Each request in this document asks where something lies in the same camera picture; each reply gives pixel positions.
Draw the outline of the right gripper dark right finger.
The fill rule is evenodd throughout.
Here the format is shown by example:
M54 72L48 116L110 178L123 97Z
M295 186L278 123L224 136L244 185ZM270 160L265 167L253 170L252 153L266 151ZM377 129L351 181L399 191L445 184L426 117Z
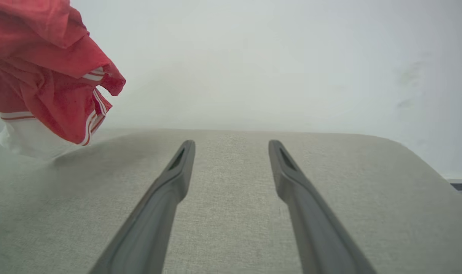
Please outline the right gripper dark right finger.
M278 197L287 205L304 274L375 274L372 264L279 140L269 141Z

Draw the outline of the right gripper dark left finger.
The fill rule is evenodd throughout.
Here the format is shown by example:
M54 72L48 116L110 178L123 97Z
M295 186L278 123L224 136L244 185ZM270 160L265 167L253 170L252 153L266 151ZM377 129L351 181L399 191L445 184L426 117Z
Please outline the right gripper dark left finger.
M184 141L90 270L161 274L178 204L186 197L196 144Z

